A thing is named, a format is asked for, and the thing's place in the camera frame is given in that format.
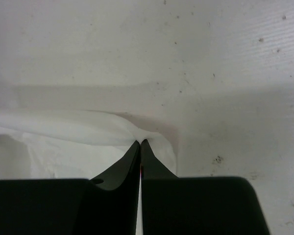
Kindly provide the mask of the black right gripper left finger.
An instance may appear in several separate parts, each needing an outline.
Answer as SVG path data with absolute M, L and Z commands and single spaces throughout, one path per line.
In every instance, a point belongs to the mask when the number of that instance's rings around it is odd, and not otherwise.
M 140 144 L 88 183 L 82 202 L 82 234 L 136 233 L 140 185 Z

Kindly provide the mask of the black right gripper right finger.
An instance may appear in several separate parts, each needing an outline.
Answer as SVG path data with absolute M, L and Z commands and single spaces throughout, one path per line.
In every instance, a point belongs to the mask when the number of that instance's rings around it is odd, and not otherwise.
M 148 140 L 141 143 L 141 175 L 143 180 L 178 178 L 156 158 Z

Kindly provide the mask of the white garment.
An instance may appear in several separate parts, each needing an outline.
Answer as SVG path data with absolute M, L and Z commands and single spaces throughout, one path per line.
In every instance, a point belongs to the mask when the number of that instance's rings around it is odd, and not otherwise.
M 0 109 L 0 179 L 93 178 L 135 142 L 148 140 L 176 173 L 171 143 L 113 114 Z

